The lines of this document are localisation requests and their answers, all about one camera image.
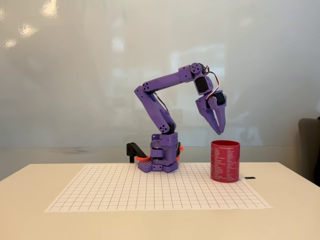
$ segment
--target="white paper sheet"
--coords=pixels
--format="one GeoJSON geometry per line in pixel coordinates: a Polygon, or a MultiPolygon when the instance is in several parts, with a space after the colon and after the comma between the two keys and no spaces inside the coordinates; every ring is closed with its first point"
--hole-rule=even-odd
{"type": "Polygon", "coordinates": [[[45,212],[271,208],[242,177],[213,181],[210,163],[180,163],[170,173],[110,163],[85,165],[45,212]]]}

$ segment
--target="purple robot arm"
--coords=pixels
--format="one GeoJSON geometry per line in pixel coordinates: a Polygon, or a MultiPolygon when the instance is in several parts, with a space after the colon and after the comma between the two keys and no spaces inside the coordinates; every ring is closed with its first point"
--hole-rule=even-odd
{"type": "Polygon", "coordinates": [[[131,154],[130,149],[128,150],[127,155],[138,157],[140,161],[138,168],[142,171],[146,173],[150,171],[165,171],[169,173],[177,169],[180,151],[183,150],[180,142],[178,142],[178,133],[175,132],[176,123],[171,118],[168,109],[164,108],[165,105],[158,98],[156,91],[193,81],[198,94],[201,95],[195,101],[199,113],[217,134],[220,135],[224,131],[226,125],[226,96],[221,90],[217,91],[219,86],[213,90],[212,81],[207,76],[211,72],[206,71],[206,69],[202,64],[195,62],[192,65],[179,68],[176,73],[146,81],[142,86],[138,86],[134,90],[134,93],[140,99],[150,118],[160,131],[160,134],[155,133],[151,137],[150,157],[145,157],[145,154],[143,156],[141,154],[131,154]]]}
{"type": "Polygon", "coordinates": [[[176,73],[146,81],[142,86],[137,87],[134,92],[160,132],[166,134],[176,129],[176,123],[171,118],[168,110],[159,103],[154,93],[191,81],[194,81],[198,94],[203,95],[195,101],[199,113],[205,118],[212,129],[220,135],[223,133],[226,125],[226,96],[220,90],[208,98],[208,95],[213,92],[214,86],[210,78],[205,74],[205,68],[202,64],[193,63],[192,65],[183,66],[176,73]]]}

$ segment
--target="white wall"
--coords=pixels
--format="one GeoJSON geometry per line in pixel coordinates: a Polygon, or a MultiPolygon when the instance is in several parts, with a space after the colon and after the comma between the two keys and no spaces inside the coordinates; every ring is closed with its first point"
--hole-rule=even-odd
{"type": "Polygon", "coordinates": [[[227,95],[225,133],[192,83],[159,92],[185,146],[290,146],[320,114],[319,0],[2,0],[0,147],[147,146],[133,90],[200,62],[227,95]]]}

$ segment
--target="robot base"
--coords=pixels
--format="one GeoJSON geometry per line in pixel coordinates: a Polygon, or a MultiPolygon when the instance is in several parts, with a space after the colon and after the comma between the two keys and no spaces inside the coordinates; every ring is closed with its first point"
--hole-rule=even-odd
{"type": "Polygon", "coordinates": [[[152,161],[140,161],[138,162],[138,168],[145,173],[149,173],[151,171],[164,171],[165,173],[170,173],[178,168],[178,163],[175,161],[169,166],[164,166],[159,164],[153,164],[152,161]]]}

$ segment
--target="white wire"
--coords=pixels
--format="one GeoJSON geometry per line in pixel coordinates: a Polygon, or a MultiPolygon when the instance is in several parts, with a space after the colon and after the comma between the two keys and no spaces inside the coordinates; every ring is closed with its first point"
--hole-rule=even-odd
{"type": "Polygon", "coordinates": [[[215,94],[216,91],[218,90],[218,88],[220,87],[220,81],[219,81],[217,75],[212,71],[207,71],[206,73],[204,73],[204,75],[208,75],[208,74],[213,74],[215,76],[215,79],[216,79],[216,82],[218,83],[218,86],[208,96],[206,96],[206,98],[205,98],[206,100],[208,100],[213,94],[215,94]]]}

